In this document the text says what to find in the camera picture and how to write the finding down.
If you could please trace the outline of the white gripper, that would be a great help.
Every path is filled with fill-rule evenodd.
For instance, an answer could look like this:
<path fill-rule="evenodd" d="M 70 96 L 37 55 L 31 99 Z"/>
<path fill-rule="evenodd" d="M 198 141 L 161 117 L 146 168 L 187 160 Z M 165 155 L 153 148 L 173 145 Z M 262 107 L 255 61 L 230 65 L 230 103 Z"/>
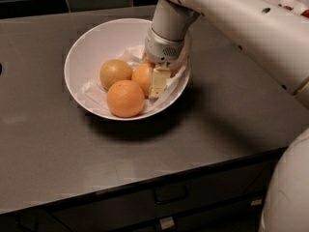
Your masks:
<path fill-rule="evenodd" d="M 141 61 L 157 64 L 150 73 L 150 99 L 158 99 L 167 87 L 171 70 L 167 64 L 175 62 L 184 46 L 185 32 L 181 31 L 175 39 L 159 36 L 152 26 L 149 27 L 145 38 L 145 50 Z"/>

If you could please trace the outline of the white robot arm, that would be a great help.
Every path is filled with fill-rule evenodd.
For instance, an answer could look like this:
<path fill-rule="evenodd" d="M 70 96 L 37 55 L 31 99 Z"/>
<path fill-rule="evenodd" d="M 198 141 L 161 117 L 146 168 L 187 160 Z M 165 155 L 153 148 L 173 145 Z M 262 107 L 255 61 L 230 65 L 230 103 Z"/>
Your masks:
<path fill-rule="evenodd" d="M 265 0 L 158 0 L 145 39 L 154 63 L 175 62 L 184 36 L 204 16 L 309 108 L 309 24 Z M 309 130 L 284 152 L 272 174 L 259 232 L 309 232 Z"/>

